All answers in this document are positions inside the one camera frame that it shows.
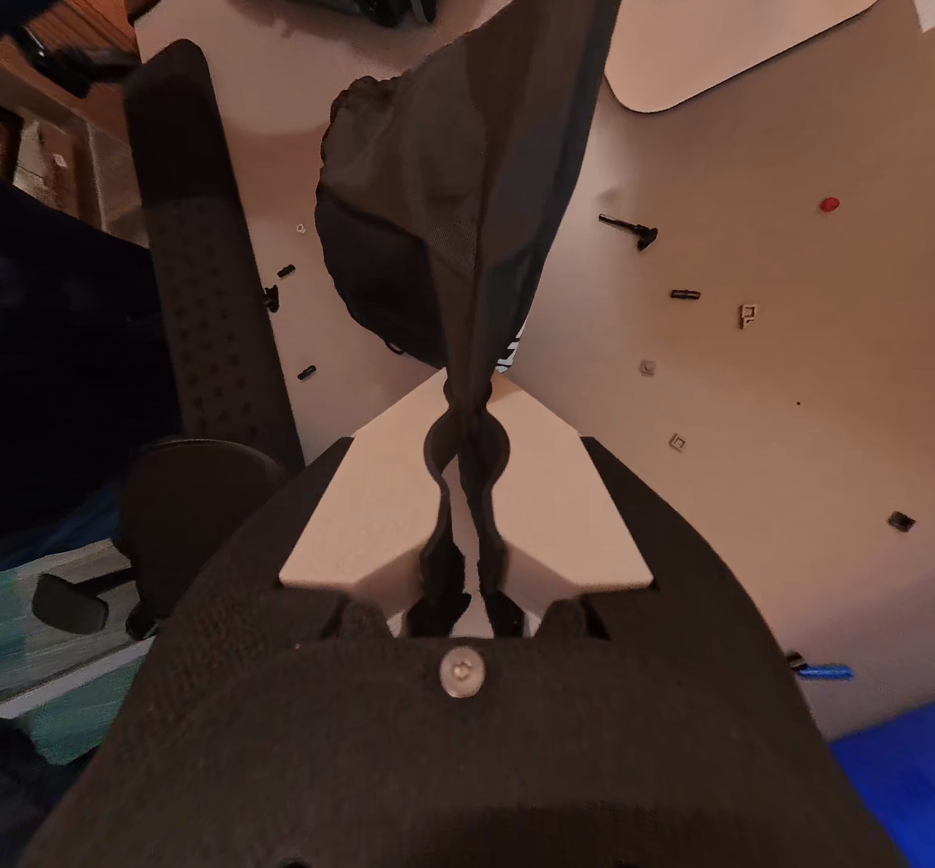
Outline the black drawstring bag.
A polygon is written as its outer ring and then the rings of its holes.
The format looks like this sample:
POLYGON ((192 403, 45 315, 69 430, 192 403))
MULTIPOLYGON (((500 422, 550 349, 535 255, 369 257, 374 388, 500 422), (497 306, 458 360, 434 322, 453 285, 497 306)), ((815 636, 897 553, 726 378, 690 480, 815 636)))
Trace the black drawstring bag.
POLYGON ((578 182, 622 0, 513 0, 401 76, 354 81, 315 227, 352 318, 480 407, 578 182))

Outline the person's dark jacket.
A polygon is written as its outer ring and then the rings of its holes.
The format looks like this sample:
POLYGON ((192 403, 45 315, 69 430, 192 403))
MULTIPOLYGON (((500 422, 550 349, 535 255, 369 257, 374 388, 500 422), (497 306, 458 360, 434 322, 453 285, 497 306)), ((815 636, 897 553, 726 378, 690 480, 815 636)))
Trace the person's dark jacket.
POLYGON ((2 536, 55 523, 180 431, 150 251, 2 181, 2 536))

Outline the black perforated chair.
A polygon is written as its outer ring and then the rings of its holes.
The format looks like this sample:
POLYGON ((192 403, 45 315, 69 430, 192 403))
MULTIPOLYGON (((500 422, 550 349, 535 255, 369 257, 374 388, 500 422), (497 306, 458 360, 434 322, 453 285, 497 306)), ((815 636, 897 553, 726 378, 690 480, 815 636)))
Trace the black perforated chair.
POLYGON ((302 446, 201 48, 181 39, 144 63, 123 107, 183 433, 296 475, 302 446))

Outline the blue plastic bin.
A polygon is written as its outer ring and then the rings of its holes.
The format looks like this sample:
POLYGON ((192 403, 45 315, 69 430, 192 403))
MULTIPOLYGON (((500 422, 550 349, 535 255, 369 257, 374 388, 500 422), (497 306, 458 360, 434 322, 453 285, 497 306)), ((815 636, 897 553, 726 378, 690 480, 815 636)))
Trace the blue plastic bin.
POLYGON ((863 802, 914 867, 934 865, 934 704, 831 742, 863 802))

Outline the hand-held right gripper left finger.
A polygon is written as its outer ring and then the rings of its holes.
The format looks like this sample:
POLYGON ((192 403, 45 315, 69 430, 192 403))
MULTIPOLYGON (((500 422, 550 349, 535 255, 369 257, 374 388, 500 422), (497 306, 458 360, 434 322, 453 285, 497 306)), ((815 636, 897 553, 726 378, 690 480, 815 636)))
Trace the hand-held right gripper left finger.
POLYGON ((448 409, 445 380, 438 371, 357 430, 280 570, 284 587, 339 591, 386 617, 423 597, 419 556, 441 501, 425 441, 448 409))

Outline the white stand base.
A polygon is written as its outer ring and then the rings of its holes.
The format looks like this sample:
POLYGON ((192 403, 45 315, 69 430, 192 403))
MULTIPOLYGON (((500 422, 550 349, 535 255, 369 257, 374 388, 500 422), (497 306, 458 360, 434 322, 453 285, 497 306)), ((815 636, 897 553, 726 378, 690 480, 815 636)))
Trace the white stand base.
POLYGON ((671 109, 878 0, 622 0, 605 79, 626 109, 671 109))

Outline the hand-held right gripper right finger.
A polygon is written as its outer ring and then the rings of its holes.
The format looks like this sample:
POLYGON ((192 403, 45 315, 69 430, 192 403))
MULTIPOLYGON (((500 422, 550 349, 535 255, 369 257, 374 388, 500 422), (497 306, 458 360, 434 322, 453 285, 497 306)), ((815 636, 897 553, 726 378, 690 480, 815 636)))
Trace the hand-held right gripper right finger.
POLYGON ((475 528, 493 620, 653 581, 582 437, 503 374, 475 426, 475 528))

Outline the black axle piece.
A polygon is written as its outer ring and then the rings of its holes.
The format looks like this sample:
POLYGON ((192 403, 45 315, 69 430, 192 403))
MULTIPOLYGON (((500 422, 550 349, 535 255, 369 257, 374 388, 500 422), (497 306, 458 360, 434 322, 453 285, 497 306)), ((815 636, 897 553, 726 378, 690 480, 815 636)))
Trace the black axle piece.
POLYGON ((645 251, 655 242, 658 236, 658 228, 629 222, 603 213, 598 215, 598 221, 608 227, 630 233, 635 238, 638 252, 645 251))

